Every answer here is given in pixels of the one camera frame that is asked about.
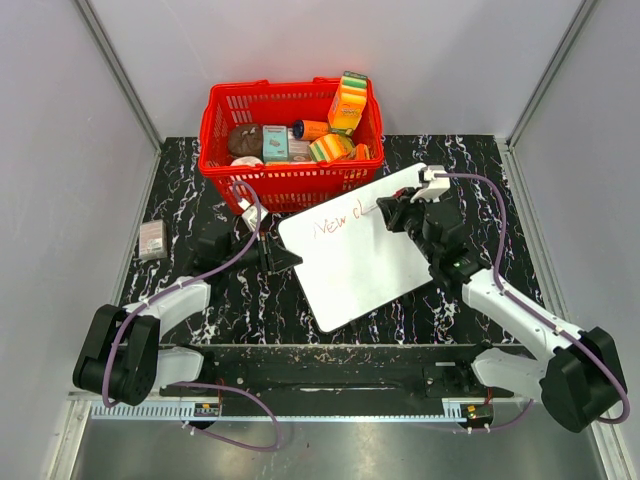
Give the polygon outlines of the red capped whiteboard marker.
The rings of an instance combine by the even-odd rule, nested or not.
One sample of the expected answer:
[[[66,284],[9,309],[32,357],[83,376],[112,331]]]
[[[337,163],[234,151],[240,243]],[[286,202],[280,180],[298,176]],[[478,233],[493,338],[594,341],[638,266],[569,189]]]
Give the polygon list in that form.
[[[374,205],[364,207],[361,211],[362,215],[367,215],[374,210],[381,211],[390,211],[393,208],[396,208],[400,201],[404,198],[406,193],[406,188],[400,189],[396,191],[393,195],[387,197],[380,197],[375,201]]]

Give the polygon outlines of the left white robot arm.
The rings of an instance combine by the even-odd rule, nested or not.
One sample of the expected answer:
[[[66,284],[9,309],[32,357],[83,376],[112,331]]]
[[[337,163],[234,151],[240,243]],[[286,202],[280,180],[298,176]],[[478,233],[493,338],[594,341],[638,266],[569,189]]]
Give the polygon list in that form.
[[[189,269],[153,297],[126,306],[105,304],[91,321],[72,374],[73,385],[104,395],[111,408],[141,404],[153,390],[182,384],[195,395],[211,392],[215,369],[192,347],[160,348],[160,340],[193,314],[204,311],[213,293],[236,270],[255,267],[267,274],[303,263],[268,233],[201,234]]]

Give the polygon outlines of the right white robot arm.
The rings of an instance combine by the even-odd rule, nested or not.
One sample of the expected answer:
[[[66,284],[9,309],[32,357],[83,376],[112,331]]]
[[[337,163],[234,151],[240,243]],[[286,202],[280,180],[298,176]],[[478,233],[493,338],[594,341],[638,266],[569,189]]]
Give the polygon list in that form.
[[[456,387],[476,396],[487,387],[541,403],[563,428],[579,433],[616,405],[624,422],[630,401],[613,338],[602,328],[566,322],[509,285],[467,242],[461,214],[426,201],[415,188],[377,199],[385,228],[403,233],[429,264],[432,280],[506,329],[528,357],[485,347],[459,366]]]

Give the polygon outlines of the white whiteboard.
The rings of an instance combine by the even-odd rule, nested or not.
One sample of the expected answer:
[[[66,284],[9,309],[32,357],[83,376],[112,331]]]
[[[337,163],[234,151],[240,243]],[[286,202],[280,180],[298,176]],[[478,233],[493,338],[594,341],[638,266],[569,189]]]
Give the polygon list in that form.
[[[404,233],[386,230],[380,197],[419,185],[422,163],[297,213],[278,224],[316,323],[330,333],[431,281],[428,262]]]

